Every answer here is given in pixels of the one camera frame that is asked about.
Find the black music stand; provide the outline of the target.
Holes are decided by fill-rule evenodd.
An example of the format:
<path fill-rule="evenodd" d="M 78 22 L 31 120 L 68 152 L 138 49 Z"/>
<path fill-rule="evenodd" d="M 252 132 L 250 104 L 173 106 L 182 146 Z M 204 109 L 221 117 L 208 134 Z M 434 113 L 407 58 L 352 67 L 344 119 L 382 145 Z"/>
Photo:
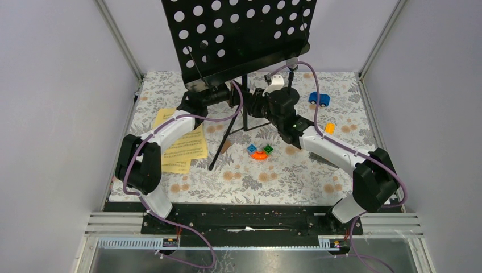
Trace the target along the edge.
<path fill-rule="evenodd" d="M 315 1 L 163 1 L 186 91 L 307 53 Z"/>

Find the yellow sheet music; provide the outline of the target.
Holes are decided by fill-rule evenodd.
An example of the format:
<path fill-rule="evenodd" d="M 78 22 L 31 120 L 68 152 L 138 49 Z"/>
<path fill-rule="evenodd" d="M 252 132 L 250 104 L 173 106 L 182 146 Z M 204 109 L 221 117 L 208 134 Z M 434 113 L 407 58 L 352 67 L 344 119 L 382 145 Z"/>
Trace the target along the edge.
<path fill-rule="evenodd" d="M 190 160 L 207 158 L 208 150 L 203 125 L 200 125 L 194 131 L 185 134 L 178 140 L 182 140 L 181 155 L 187 156 L 187 158 Z"/>
<path fill-rule="evenodd" d="M 176 111 L 175 108 L 160 109 L 154 119 L 152 128 L 155 129 L 164 121 L 169 119 Z M 191 160 L 187 156 L 181 155 L 182 140 L 177 140 L 162 154 L 161 170 L 163 172 L 186 174 L 189 172 Z"/>

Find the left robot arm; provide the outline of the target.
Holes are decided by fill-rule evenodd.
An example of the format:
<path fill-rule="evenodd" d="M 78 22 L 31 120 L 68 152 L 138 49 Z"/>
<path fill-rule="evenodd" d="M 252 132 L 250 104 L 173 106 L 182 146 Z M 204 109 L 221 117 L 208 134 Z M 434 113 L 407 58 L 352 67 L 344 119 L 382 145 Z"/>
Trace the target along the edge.
<path fill-rule="evenodd" d="M 122 140 L 114 176 L 122 181 L 125 194 L 136 196 L 147 212 L 156 217 L 154 225 L 164 234 L 174 231 L 177 220 L 170 214 L 172 203 L 160 188 L 162 155 L 203 121 L 222 122 L 223 118 L 209 118 L 207 108 L 225 101 L 231 101 L 237 107 L 227 119 L 236 117 L 244 101 L 242 90 L 235 81 L 222 84 L 213 92 L 187 91 L 167 120 L 147 133 L 140 136 L 128 134 Z"/>

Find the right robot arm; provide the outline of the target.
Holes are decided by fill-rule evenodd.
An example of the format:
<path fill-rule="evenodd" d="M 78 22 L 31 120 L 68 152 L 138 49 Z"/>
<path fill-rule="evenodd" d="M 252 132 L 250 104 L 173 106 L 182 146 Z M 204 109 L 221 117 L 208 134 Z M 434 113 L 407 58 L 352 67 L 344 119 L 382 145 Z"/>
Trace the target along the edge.
<path fill-rule="evenodd" d="M 331 233 L 342 233 L 349 221 L 364 212 L 378 211 L 401 186 L 385 150 L 356 149 L 297 114 L 294 106 L 300 97 L 295 89 L 281 88 L 270 93 L 256 89 L 243 98 L 248 115 L 270 121 L 284 142 L 323 156 L 352 177 L 352 193 L 338 201 L 326 218 Z"/>

